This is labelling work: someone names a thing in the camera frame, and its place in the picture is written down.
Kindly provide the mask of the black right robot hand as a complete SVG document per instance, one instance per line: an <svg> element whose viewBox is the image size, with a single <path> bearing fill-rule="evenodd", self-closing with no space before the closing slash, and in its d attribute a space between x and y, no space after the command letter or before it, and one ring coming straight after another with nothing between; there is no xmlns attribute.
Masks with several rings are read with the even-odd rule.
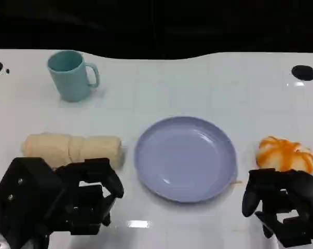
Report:
<svg viewBox="0 0 313 249"><path fill-rule="evenodd" d="M259 169L249 172L242 214L254 214L267 238L286 248L313 240L313 175L304 171Z"/></svg>

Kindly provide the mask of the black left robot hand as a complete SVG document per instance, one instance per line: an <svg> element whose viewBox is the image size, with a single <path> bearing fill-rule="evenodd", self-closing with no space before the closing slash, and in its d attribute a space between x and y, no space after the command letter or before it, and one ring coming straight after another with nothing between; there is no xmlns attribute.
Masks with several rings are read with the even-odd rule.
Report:
<svg viewBox="0 0 313 249"><path fill-rule="evenodd" d="M107 158L86 159L55 170L64 183L47 225L51 232L96 235L111 223L110 210L124 196L123 185Z"/></svg>

